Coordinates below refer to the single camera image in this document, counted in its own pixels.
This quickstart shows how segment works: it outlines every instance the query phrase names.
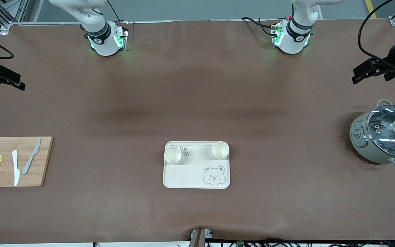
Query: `brown table cover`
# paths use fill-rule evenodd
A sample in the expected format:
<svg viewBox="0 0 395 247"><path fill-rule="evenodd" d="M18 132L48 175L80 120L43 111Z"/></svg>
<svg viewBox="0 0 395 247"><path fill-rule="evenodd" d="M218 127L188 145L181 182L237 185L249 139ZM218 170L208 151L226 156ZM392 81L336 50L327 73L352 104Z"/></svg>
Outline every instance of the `brown table cover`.
<svg viewBox="0 0 395 247"><path fill-rule="evenodd" d="M298 55L250 22L136 24L101 57L78 26L13 26L0 44L25 91L0 85L1 136L53 136L43 187L0 188L0 244L224 239L395 239L395 166L350 144L395 80L351 83L361 20L321 20ZM385 56L395 27L362 35ZM163 186L171 140L231 149L227 189Z"/></svg>

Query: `gray pot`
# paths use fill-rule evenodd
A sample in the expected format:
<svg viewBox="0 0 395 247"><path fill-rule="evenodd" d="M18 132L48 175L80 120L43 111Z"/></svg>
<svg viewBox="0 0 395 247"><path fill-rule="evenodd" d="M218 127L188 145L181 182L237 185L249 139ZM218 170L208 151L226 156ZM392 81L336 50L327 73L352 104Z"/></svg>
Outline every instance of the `gray pot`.
<svg viewBox="0 0 395 247"><path fill-rule="evenodd" d="M395 105L382 99L374 110L357 117L350 127L350 140L369 161L395 164Z"/></svg>

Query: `white cup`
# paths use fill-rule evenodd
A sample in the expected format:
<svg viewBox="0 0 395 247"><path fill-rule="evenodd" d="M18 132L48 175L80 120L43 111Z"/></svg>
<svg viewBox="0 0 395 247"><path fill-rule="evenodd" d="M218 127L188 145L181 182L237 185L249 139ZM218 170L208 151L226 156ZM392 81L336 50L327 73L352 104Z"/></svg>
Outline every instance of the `white cup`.
<svg viewBox="0 0 395 247"><path fill-rule="evenodd" d="M226 142L216 142L213 144L213 147L211 147L211 152L213 152L216 158L225 158L229 154L229 146Z"/></svg>
<svg viewBox="0 0 395 247"><path fill-rule="evenodd" d="M164 152L164 159L170 164L176 164L181 160L182 151L177 147L169 147Z"/></svg>

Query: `glass lid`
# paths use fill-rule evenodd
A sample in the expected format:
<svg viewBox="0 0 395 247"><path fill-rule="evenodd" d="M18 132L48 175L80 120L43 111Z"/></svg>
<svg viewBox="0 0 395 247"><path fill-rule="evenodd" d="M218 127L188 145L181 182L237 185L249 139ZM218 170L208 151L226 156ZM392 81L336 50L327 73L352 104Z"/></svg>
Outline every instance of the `glass lid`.
<svg viewBox="0 0 395 247"><path fill-rule="evenodd" d="M378 148L395 156L395 105L375 108L367 118L368 136Z"/></svg>

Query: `white tray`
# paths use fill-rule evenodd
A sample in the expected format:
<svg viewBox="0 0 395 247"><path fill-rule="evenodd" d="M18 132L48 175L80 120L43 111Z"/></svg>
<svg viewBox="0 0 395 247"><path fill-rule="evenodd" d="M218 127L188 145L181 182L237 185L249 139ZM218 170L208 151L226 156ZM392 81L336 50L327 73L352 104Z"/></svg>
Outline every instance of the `white tray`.
<svg viewBox="0 0 395 247"><path fill-rule="evenodd" d="M164 160L163 184L167 188L226 189L229 186L229 154L216 158L211 152L215 142L176 142L166 144L164 150L175 146L182 151L177 164Z"/></svg>

